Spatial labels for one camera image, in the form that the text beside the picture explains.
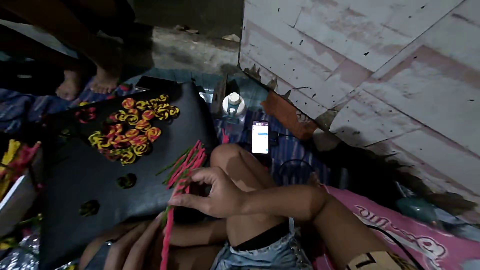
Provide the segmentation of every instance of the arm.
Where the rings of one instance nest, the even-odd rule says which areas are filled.
[[[348,208],[321,188],[291,185],[243,192],[220,168],[196,170],[191,181],[211,184],[210,195],[178,195],[168,202],[170,205],[195,208],[215,217],[264,213],[313,221],[341,268],[358,255],[390,251]]]
[[[244,215],[266,213],[312,220],[340,268],[355,257],[373,251],[390,251],[348,208],[324,189],[291,185],[248,192]]]

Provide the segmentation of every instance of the water bottle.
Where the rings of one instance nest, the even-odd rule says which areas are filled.
[[[225,131],[228,135],[241,135],[245,126],[247,108],[238,93],[231,93],[222,102]]]

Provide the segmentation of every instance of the knee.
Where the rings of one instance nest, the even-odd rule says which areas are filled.
[[[227,160],[239,156],[243,149],[237,144],[222,144],[213,149],[210,160]]]

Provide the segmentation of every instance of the smartphone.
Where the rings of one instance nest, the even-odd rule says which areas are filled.
[[[142,76],[135,85],[135,88],[143,91],[158,90],[169,86],[169,84],[175,84],[175,82],[155,77]]]
[[[269,151],[268,122],[252,122],[252,153],[268,154]]]

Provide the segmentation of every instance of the hand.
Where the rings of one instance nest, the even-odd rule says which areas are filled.
[[[141,270],[144,267],[149,268],[147,266],[152,264],[152,262],[145,263],[145,255],[160,227],[162,214],[163,212],[152,222],[117,225],[103,236],[97,238],[85,249],[80,258],[79,269],[83,270],[100,249],[100,246],[110,239],[116,239],[116,242],[108,250],[103,267],[104,270]],[[155,249],[159,248],[161,250],[161,246],[157,246],[161,243],[162,241],[156,241]]]
[[[188,182],[211,184],[210,194],[207,197],[192,194],[177,195],[168,201],[169,205],[197,209],[204,214],[217,218],[242,214],[247,193],[241,191],[221,168],[212,167],[194,170]]]

